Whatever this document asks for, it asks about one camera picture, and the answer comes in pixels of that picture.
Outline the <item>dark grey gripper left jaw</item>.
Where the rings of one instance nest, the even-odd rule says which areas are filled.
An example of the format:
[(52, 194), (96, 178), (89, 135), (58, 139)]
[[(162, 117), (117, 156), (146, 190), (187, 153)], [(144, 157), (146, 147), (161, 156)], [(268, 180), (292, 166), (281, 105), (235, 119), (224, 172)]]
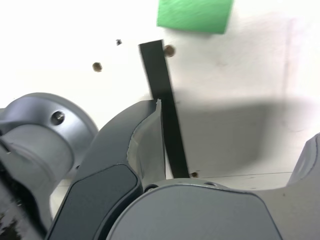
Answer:
[(165, 178), (162, 103), (140, 101), (98, 132), (47, 239), (106, 239), (117, 218), (145, 188)]

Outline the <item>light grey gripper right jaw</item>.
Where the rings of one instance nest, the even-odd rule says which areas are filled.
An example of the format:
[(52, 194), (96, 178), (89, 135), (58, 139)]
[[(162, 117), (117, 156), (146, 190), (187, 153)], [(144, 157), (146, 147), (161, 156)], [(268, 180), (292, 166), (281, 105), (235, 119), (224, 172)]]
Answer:
[(286, 186), (244, 191), (191, 181), (164, 184), (131, 203), (109, 240), (317, 240), (320, 137), (308, 140)]

